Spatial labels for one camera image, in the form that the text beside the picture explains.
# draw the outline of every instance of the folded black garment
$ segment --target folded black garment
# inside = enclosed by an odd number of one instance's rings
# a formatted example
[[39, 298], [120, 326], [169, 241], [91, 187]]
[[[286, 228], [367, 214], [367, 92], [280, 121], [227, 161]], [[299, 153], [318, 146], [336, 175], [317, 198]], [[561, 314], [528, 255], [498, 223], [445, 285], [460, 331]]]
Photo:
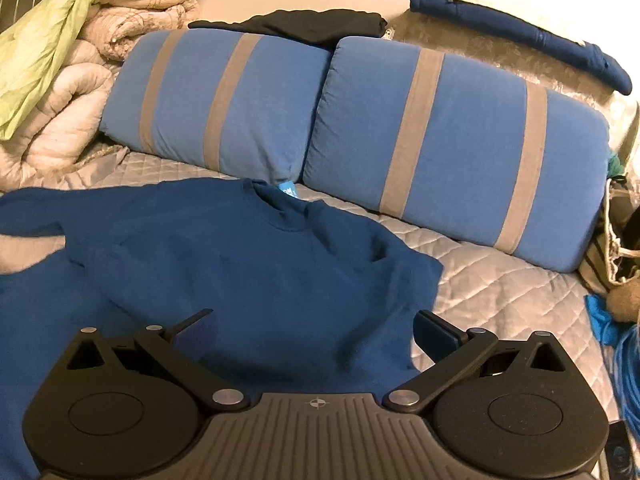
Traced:
[[621, 94], [631, 94], [629, 74], [595, 44], [585, 43], [581, 46], [500, 10], [457, 0], [410, 0], [410, 9], [525, 44], [578, 70], [584, 70]]
[[254, 16], [242, 23], [199, 20], [190, 23], [189, 28], [253, 32], [334, 49], [338, 41], [347, 36], [381, 38], [386, 30], [386, 21], [375, 12], [361, 10], [276, 10], [265, 16]]

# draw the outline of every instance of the quilted mattress pad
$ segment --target quilted mattress pad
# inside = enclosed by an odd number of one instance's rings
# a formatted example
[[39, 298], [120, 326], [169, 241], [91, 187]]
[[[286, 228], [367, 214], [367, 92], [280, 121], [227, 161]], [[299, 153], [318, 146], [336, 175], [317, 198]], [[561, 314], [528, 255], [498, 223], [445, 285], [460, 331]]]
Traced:
[[[229, 178], [189, 164], [129, 153], [113, 173], [94, 187], [141, 186], [193, 177]], [[609, 420], [618, 418], [601, 349], [591, 334], [584, 309], [587, 290], [576, 275], [541, 269], [494, 248], [456, 242], [304, 186], [298, 185], [296, 189], [304, 200], [325, 200], [331, 206], [368, 216], [409, 247], [441, 261], [444, 272], [434, 312], [450, 323], [463, 330], [482, 326], [502, 339], [526, 339], [533, 330], [553, 332], [591, 385]], [[33, 265], [63, 244], [61, 237], [0, 236], [0, 272], [15, 272]], [[412, 357], [420, 370], [430, 365], [428, 357], [415, 344]]]

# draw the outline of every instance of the silver screw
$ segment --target silver screw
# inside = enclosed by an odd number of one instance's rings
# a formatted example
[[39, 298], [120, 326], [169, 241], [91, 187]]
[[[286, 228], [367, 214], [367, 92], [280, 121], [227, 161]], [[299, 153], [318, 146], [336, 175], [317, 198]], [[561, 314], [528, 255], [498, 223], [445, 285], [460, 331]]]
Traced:
[[420, 400], [420, 395], [413, 390], [395, 390], [389, 394], [389, 400], [398, 406], [413, 406]]
[[225, 388], [224, 390], [216, 391], [211, 397], [214, 402], [222, 404], [223, 406], [233, 406], [239, 404], [244, 399], [242, 392], [233, 388]]

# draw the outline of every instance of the gray ribbed plate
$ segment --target gray ribbed plate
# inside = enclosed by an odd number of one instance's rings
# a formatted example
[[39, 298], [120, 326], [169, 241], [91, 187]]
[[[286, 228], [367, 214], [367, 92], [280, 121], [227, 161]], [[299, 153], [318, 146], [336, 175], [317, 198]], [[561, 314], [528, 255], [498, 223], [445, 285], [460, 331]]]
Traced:
[[250, 410], [215, 416], [185, 456], [145, 479], [493, 478], [442, 449], [419, 416], [389, 412], [371, 394], [264, 394]]

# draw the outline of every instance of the dark blue sweatshirt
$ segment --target dark blue sweatshirt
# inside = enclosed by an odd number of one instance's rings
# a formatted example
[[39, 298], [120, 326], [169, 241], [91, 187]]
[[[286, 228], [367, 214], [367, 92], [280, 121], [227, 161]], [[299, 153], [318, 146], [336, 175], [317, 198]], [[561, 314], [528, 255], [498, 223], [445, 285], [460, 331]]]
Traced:
[[65, 249], [0, 276], [3, 479], [33, 473], [20, 418], [83, 326], [127, 335], [212, 308], [200, 362], [254, 400], [382, 396], [417, 374], [412, 320], [442, 271], [373, 220], [251, 180], [23, 189], [0, 199], [0, 233], [66, 235]]

